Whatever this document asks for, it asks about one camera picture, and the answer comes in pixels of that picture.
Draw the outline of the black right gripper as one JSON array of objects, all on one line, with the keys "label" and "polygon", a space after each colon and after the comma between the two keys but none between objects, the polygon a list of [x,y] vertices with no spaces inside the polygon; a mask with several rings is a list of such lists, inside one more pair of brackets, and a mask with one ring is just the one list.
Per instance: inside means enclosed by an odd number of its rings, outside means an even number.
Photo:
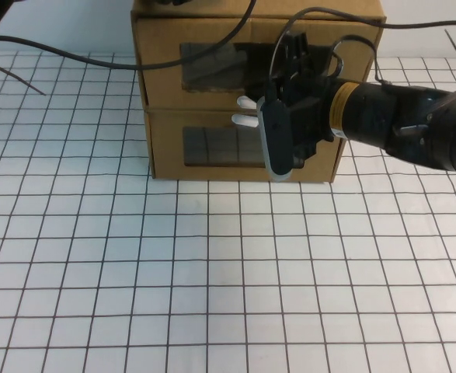
[{"label": "black right gripper", "polygon": [[270,161],[273,169],[301,169],[320,141],[333,141],[324,123],[331,79],[310,74],[305,33],[286,32],[282,47],[284,62],[270,102]]}]

